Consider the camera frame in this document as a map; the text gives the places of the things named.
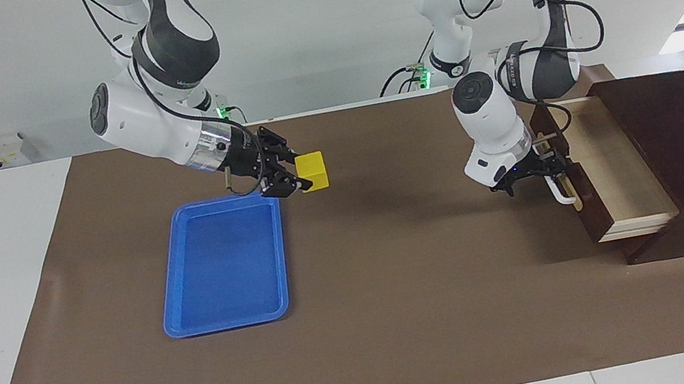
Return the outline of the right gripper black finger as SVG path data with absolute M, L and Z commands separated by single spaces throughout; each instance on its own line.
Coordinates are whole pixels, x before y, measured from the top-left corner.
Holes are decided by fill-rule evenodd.
M 299 152 L 295 152 L 281 135 L 269 128 L 260 128 L 259 132 L 264 153 L 271 158 L 276 158 L 276 163 L 294 163 L 295 158 L 299 157 Z
M 277 170 L 266 172 L 261 184 L 261 195 L 264 198 L 288 198 L 295 191 L 307 191 L 314 182 L 301 179 L 290 171 Z

